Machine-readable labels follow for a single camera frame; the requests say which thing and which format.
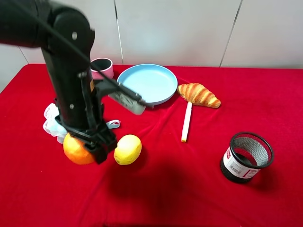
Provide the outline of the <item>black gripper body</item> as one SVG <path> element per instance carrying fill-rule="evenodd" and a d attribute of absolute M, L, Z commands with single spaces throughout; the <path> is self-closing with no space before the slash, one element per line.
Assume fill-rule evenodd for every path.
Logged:
<path fill-rule="evenodd" d="M 117 147 L 116 135 L 106 126 L 103 119 L 64 118 L 56 116 L 55 120 L 74 138 L 82 141 L 91 154 L 108 154 Z"/>

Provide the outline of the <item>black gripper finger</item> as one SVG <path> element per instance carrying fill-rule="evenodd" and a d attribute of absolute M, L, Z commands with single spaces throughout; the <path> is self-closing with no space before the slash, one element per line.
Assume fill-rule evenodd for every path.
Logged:
<path fill-rule="evenodd" d="M 91 148 L 91 154 L 93 155 L 97 164 L 101 164 L 107 159 L 108 154 L 114 149 L 114 145 L 95 144 Z"/>

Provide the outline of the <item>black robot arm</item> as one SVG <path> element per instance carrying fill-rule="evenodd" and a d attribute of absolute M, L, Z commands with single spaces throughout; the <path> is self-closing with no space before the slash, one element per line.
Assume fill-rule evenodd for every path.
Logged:
<path fill-rule="evenodd" d="M 55 121 L 102 163 L 117 140 L 103 118 L 101 100 L 120 88 L 112 79 L 93 79 L 89 54 L 94 39 L 80 11 L 54 0 L 0 3 L 1 43 L 42 50 L 56 94 Z"/>

